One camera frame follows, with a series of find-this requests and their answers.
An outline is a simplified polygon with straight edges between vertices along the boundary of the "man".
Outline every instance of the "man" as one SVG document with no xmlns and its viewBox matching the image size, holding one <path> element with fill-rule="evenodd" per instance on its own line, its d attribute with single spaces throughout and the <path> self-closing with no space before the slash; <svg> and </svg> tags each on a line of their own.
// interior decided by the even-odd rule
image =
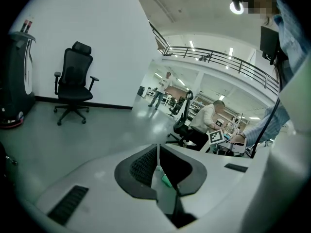
<svg viewBox="0 0 311 233">
<path fill-rule="evenodd" d="M 161 104 L 162 98 L 165 94 L 165 90 L 167 89 L 167 87 L 169 87 L 172 84 L 170 76 L 171 76 L 171 73 L 167 72 L 166 77 L 164 79 L 160 80 L 160 82 L 159 82 L 160 86 L 158 87 L 156 94 L 155 94 L 154 98 L 152 99 L 151 103 L 148 105 L 149 107 L 151 107 L 155 103 L 156 98 L 158 98 L 158 102 L 155 105 L 155 109 L 156 110 L 158 109 L 159 105 Z"/>
<path fill-rule="evenodd" d="M 203 107 L 193 118 L 189 125 L 189 129 L 191 129 L 191 126 L 193 126 L 204 133 L 206 133 L 208 130 L 220 130 L 221 127 L 214 123 L 212 118 L 215 113 L 221 113 L 224 109 L 225 103 L 221 100 L 216 100 L 213 104 Z M 208 141 L 208 135 L 202 135 L 194 131 L 193 134 L 191 134 L 191 141 L 197 145 L 195 150 L 200 150 Z"/>
</svg>

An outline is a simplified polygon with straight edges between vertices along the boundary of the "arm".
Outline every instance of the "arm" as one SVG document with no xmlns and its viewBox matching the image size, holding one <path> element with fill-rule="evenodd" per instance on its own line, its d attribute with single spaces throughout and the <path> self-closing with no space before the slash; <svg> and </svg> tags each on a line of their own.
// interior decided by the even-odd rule
<svg viewBox="0 0 311 233">
<path fill-rule="evenodd" d="M 212 108 L 205 109 L 203 116 L 204 124 L 214 130 L 220 130 L 220 127 L 216 125 L 212 120 L 212 116 L 213 116 L 213 109 Z"/>
<path fill-rule="evenodd" d="M 93 87 L 93 84 L 94 84 L 94 81 L 99 81 L 99 79 L 98 78 L 95 78 L 95 77 L 93 77 L 93 76 L 90 76 L 90 78 L 92 79 L 92 82 L 91 82 L 91 85 L 89 86 L 89 91 L 91 91 L 91 89 L 92 89 L 92 87 Z"/>
<path fill-rule="evenodd" d="M 54 91 L 54 93 L 57 95 L 58 94 L 57 93 L 57 83 L 58 83 L 58 78 L 60 77 L 60 72 L 55 72 L 54 76 L 55 76 L 55 87 L 54 87 L 55 91 Z"/>
<path fill-rule="evenodd" d="M 255 144 L 261 130 L 263 129 L 263 127 L 265 126 L 271 112 L 273 110 L 273 107 L 269 107 L 266 110 L 265 113 L 265 117 L 263 120 L 261 120 L 255 127 L 246 130 L 242 133 L 242 135 L 245 136 L 245 138 L 247 138 L 247 146 L 251 146 L 253 144 Z M 284 108 L 284 106 L 282 104 L 280 104 L 275 112 L 275 114 L 273 115 L 267 129 L 265 130 L 265 132 L 262 135 L 262 138 L 260 139 L 259 142 L 263 142 L 266 140 L 269 140 L 271 138 L 275 138 L 278 133 L 280 132 L 282 126 L 289 120 L 289 116 Z M 231 142 L 240 142 L 241 141 L 241 137 L 240 135 L 237 135 L 236 137 L 234 137 Z"/>
</svg>

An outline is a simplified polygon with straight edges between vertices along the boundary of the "white shirt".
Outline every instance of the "white shirt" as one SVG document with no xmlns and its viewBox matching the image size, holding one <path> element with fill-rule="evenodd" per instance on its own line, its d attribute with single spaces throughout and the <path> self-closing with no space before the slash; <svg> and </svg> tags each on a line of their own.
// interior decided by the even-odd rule
<svg viewBox="0 0 311 233">
<path fill-rule="evenodd" d="M 209 129 L 209 125 L 214 124 L 214 121 L 212 120 L 214 114 L 215 114 L 214 104 L 210 104 L 203 107 L 191 121 L 189 128 L 191 126 L 194 126 L 206 133 Z"/>
<path fill-rule="evenodd" d="M 171 79 L 170 79 L 170 78 L 167 79 L 167 78 L 165 77 L 165 78 L 163 78 L 163 79 L 160 80 L 160 83 L 162 83 L 162 84 L 164 84 L 164 85 L 162 86 L 162 85 L 160 84 L 159 87 L 157 88 L 157 91 L 158 91 L 158 92 L 161 92 L 161 93 L 163 93 L 163 94 L 165 94 L 165 91 L 164 91 L 164 90 L 165 90 L 167 87 L 169 87 L 169 86 L 171 85 L 171 83 L 172 83 L 172 82 L 171 82 Z"/>
</svg>

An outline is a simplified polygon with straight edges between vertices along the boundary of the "sleeve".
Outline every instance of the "sleeve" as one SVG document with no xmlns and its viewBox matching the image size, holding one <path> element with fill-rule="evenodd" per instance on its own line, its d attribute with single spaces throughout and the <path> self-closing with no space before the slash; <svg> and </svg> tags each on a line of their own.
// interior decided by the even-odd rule
<svg viewBox="0 0 311 233">
<path fill-rule="evenodd" d="M 212 120 L 213 112 L 212 108 L 206 108 L 204 110 L 203 122 L 205 125 L 210 126 L 214 124 Z"/>
<path fill-rule="evenodd" d="M 265 112 L 263 120 L 261 120 L 255 127 L 243 132 L 245 137 L 247 138 L 247 146 L 255 144 L 261 130 L 268 121 L 268 118 L 271 115 L 272 111 L 273 107 L 269 107 Z M 290 117 L 288 116 L 284 106 L 280 103 L 259 142 L 263 142 L 271 138 L 274 139 L 280 132 L 282 126 L 289 119 Z"/>
</svg>

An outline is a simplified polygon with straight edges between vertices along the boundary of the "chair armrest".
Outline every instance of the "chair armrest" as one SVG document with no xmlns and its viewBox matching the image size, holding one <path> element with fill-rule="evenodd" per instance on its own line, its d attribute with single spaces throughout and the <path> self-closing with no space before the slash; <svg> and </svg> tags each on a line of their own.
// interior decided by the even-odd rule
<svg viewBox="0 0 311 233">
<path fill-rule="evenodd" d="M 202 130 L 199 130 L 197 127 L 191 126 L 191 128 L 201 134 L 205 134 Z"/>
<path fill-rule="evenodd" d="M 89 86 L 89 89 L 88 89 L 89 91 L 91 91 L 93 84 L 94 84 L 94 81 L 99 81 L 99 79 L 96 77 L 90 76 L 90 78 L 92 79 L 92 82 L 91 82 L 91 85 Z"/>
<path fill-rule="evenodd" d="M 58 95 L 58 92 L 57 92 L 57 83 L 58 83 L 58 78 L 60 77 L 60 72 L 55 72 L 55 73 L 54 73 L 54 76 L 55 76 L 55 87 L 54 87 L 55 91 L 54 91 L 54 93 L 55 93 L 56 95 Z"/>
</svg>

